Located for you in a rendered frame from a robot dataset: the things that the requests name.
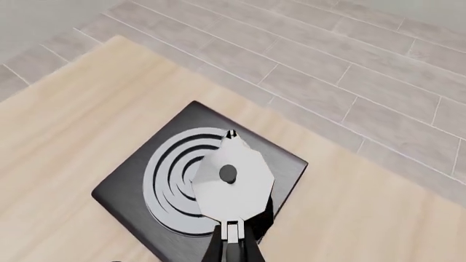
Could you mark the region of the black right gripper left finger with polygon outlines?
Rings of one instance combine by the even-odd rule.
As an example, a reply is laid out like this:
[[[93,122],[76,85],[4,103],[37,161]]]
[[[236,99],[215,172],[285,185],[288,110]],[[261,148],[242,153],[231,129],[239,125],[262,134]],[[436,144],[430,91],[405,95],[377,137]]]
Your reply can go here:
[[[221,225],[217,225],[201,262],[222,262],[223,245]]]

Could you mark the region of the flat black stove plate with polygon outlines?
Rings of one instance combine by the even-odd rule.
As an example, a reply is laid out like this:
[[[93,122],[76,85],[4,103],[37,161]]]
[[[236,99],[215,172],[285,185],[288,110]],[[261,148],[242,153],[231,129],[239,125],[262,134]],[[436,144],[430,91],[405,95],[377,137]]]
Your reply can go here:
[[[201,215],[191,181],[236,130],[275,177],[266,210],[248,224],[261,240],[308,164],[200,102],[190,102],[92,191],[92,197],[161,262],[203,262],[217,222]]]

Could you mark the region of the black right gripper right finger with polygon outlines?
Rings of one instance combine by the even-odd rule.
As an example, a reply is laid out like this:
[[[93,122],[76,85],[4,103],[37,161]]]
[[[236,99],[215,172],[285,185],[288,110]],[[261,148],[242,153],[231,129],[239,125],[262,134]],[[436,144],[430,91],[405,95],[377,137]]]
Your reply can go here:
[[[245,227],[245,237],[243,240],[243,255],[241,262],[266,262],[258,248],[253,230]]]

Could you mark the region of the silver moka pot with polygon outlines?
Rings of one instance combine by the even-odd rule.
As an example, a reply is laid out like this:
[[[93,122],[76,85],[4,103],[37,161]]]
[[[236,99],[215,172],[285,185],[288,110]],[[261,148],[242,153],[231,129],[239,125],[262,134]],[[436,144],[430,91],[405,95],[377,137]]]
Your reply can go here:
[[[192,188],[202,215],[221,225],[222,262],[241,262],[246,226],[258,244],[274,223],[274,182],[262,154],[235,130],[228,130],[220,147],[200,162]]]

